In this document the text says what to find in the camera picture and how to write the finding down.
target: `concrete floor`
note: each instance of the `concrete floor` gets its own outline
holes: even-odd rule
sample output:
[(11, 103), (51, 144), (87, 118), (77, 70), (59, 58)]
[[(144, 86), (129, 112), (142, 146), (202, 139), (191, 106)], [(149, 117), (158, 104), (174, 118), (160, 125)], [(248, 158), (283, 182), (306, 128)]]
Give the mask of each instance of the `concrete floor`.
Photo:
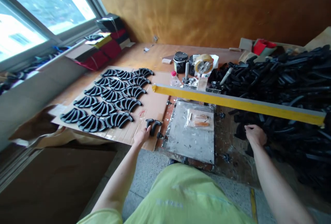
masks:
[[(110, 164), (105, 176), (97, 187), (93, 197), (86, 206), (86, 209), (81, 215), (81, 218), (89, 214), (97, 201), (103, 188), (107, 184), (109, 178), (121, 163), (122, 159), (130, 149), (129, 145), (117, 143), (115, 144), (117, 154)], [(138, 156), (136, 173), (133, 182), (125, 200), (123, 208), (123, 221), (134, 212), (140, 202), (148, 194), (157, 175), (168, 165), (169, 159), (157, 152), (150, 152), (142, 149)], [(205, 172), (208, 176), (215, 180), (215, 182), (223, 189), (226, 196), (236, 205), (252, 217), (251, 202), (250, 202), (250, 188), (243, 184), (238, 184), (233, 180)], [(257, 206), (258, 222), (263, 224), (273, 224), (276, 220), (273, 218), (267, 200), (261, 190), (255, 189), (255, 200)], [(317, 223), (331, 223), (331, 215), (324, 214), (314, 209), (309, 209), (315, 216)]]

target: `yellow shirt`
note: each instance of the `yellow shirt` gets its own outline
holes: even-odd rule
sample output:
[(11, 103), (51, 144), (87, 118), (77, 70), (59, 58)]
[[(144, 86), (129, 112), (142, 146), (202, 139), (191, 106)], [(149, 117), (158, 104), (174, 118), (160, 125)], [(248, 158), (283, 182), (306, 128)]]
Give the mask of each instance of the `yellow shirt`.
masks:
[[(115, 209), (89, 214), (79, 224), (122, 224)], [(166, 167), (125, 223), (254, 223), (199, 170), (180, 163)]]

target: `person's arm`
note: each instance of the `person's arm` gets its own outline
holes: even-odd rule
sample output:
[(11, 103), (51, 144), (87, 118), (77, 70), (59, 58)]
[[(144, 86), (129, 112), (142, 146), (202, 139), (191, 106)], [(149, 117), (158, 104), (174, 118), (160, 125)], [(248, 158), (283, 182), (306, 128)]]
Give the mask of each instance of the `person's arm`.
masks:
[(113, 208), (122, 213), (123, 204), (136, 170), (139, 151), (148, 139), (150, 130), (151, 126), (135, 134), (134, 144), (109, 179), (91, 213), (103, 208)]
[(262, 190), (277, 223), (315, 223), (293, 189), (279, 173), (263, 148), (267, 137), (256, 125), (245, 126)]

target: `person's hand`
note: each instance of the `person's hand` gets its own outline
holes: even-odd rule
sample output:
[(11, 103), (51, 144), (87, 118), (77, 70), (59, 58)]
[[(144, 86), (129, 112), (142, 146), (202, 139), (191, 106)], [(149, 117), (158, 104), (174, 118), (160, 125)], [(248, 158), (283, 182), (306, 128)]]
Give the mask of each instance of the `person's hand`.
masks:
[(139, 130), (133, 137), (134, 143), (137, 145), (142, 145), (149, 137), (149, 131), (151, 131), (152, 126), (149, 125), (148, 128)]
[(267, 136), (265, 135), (262, 128), (257, 125), (245, 125), (246, 137), (251, 143), (251, 146), (258, 145), (263, 146), (267, 142)]

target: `yellow ruler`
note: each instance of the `yellow ruler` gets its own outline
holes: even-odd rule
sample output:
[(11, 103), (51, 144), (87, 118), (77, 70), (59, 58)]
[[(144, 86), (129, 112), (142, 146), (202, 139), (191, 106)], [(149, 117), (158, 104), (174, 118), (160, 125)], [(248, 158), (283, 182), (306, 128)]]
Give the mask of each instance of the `yellow ruler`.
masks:
[(202, 92), (163, 84), (154, 84), (152, 89), (154, 92), (160, 94), (187, 98), (190, 100), (246, 110), (259, 114), (276, 116), (289, 120), (301, 121), (319, 126), (324, 126), (324, 118), (326, 116), (326, 113), (319, 111), (305, 110), (274, 103), (255, 101), (251, 99), (238, 98), (210, 92)]
[(258, 214), (256, 211), (256, 201), (255, 201), (255, 191), (253, 188), (250, 188), (250, 196), (251, 196), (251, 208), (252, 208), (252, 216), (253, 216), (253, 220), (256, 223), (258, 222)]

